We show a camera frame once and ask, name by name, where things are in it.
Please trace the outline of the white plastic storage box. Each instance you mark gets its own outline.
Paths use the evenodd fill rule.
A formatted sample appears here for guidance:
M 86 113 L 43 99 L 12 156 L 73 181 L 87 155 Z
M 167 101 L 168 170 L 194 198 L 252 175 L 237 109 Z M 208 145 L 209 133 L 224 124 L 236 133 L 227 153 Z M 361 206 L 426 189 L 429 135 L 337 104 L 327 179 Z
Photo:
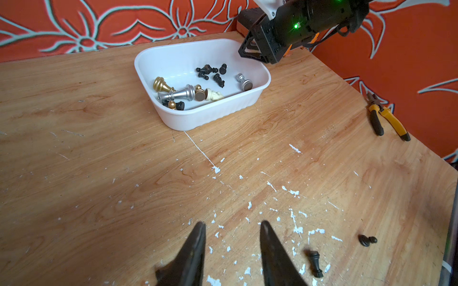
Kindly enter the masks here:
M 189 131 L 229 114 L 254 105 L 264 89 L 271 83 L 271 75 L 262 63 L 242 58 L 239 55 L 240 42 L 232 39 L 213 39 L 156 46 L 140 52 L 134 66 L 157 113 L 165 125 L 176 131 Z M 224 88 L 220 88 L 209 76 L 206 81 L 198 77 L 197 67 L 209 64 L 211 67 L 227 65 L 222 76 Z M 243 92 L 235 76 L 242 73 L 253 82 L 253 88 Z M 166 83 L 177 90 L 186 85 L 200 85 L 203 89 L 221 92 L 224 99 L 219 101 L 185 101 L 183 111 L 172 110 L 157 99 L 153 82 L 163 77 Z

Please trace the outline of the black pawn bottom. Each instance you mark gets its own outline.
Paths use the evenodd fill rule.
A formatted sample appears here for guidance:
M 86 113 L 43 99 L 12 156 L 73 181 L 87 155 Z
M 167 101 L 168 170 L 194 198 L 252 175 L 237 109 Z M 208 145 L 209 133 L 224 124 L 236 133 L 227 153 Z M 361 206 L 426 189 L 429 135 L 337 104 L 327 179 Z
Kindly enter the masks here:
M 367 237 L 365 235 L 360 234 L 358 236 L 359 242 L 364 247 L 369 247 L 371 244 L 376 244 L 378 239 L 376 237 Z

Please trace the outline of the black chess king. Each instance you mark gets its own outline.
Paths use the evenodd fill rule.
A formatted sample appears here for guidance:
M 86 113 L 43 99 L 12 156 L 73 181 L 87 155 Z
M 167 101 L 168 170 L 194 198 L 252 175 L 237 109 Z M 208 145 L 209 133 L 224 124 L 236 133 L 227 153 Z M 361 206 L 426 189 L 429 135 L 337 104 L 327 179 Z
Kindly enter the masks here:
M 203 78 L 204 80 L 209 80 L 209 75 L 211 73 L 218 73 L 219 70 L 217 68 L 211 67 L 209 64 L 204 65 L 203 67 L 197 67 L 196 72 L 198 73 L 198 77 Z

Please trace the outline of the black pawn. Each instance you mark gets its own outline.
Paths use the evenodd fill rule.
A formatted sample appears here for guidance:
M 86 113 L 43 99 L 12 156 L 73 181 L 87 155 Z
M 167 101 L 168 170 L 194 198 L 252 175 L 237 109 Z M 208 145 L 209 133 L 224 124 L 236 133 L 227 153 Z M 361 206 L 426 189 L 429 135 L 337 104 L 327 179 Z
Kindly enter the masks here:
M 364 247 L 369 247 L 371 244 L 376 244 L 378 239 L 376 237 L 367 237 L 365 235 L 360 234 L 358 236 L 359 242 Z
M 308 257 L 311 263 L 312 274 L 316 278 L 323 278 L 323 271 L 320 269 L 320 254 L 318 251 L 310 250 Z

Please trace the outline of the gold pawn chess piece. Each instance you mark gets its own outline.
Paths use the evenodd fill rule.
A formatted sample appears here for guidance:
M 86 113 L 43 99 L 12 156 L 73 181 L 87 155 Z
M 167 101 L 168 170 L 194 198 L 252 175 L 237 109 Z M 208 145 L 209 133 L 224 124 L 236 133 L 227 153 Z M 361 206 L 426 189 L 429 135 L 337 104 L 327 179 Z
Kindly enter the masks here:
M 194 99 L 201 102 L 206 100 L 206 97 L 206 91 L 200 85 L 196 85 L 194 90 Z

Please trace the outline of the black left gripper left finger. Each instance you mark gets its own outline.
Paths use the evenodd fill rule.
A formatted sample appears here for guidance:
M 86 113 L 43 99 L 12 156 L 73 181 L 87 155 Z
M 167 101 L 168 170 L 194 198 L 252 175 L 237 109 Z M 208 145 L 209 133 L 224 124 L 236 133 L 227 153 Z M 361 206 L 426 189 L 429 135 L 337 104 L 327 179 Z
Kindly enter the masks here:
M 198 222 L 175 259 L 156 269 L 157 286 L 201 286 L 206 247 L 206 225 Z

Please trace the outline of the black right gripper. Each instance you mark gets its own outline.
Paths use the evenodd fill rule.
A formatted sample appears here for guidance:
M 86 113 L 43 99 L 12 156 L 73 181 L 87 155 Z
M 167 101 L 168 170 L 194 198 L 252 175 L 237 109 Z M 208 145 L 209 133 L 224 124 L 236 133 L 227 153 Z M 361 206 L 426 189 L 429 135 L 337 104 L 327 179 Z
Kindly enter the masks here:
M 250 58 L 276 64 L 294 45 L 314 48 L 356 32 L 369 14 L 363 0 L 256 1 L 263 15 L 250 27 Z

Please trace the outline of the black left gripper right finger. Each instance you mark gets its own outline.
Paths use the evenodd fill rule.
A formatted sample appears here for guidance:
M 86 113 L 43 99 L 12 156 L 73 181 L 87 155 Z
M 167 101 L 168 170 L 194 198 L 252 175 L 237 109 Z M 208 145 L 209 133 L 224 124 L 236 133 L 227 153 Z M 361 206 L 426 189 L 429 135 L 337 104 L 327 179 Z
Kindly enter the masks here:
M 306 286 L 269 221 L 260 226 L 260 248 L 265 286 Z

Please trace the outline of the yellow handled pliers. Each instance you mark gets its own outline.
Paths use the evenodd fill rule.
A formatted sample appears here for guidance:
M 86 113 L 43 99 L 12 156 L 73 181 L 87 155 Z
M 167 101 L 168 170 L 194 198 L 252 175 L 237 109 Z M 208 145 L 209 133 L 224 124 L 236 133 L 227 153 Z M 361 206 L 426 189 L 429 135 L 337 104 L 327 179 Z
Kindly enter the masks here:
M 384 135 L 384 129 L 379 120 L 379 116 L 382 116 L 390 123 L 390 125 L 403 141 L 409 142 L 411 140 L 410 134 L 404 125 L 393 115 L 390 109 L 384 107 L 378 97 L 374 94 L 368 92 L 366 96 L 369 103 L 369 121 L 372 125 L 374 133 L 379 137 Z

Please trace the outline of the silver chess piece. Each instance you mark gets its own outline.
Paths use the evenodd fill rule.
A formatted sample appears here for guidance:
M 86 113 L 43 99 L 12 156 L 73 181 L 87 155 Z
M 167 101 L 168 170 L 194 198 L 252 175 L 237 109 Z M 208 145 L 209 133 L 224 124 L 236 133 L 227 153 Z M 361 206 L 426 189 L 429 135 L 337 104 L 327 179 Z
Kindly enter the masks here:
M 240 87 L 243 92 L 249 91 L 253 88 L 253 82 L 250 79 L 245 78 L 242 73 L 237 74 L 235 78 L 236 81 L 240 83 Z
M 193 101 L 195 99 L 195 88 L 188 84 L 185 88 L 178 91 L 159 92 L 157 93 L 157 99 L 161 102 L 176 100 Z

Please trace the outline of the cream chess piece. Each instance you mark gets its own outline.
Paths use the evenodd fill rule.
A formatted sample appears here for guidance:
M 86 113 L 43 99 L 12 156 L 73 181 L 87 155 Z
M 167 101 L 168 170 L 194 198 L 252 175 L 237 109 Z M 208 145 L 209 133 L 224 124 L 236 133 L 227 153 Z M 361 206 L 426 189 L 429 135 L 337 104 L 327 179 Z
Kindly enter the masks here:
M 219 101 L 224 99 L 221 92 L 213 91 L 212 89 L 205 89 L 206 101 Z

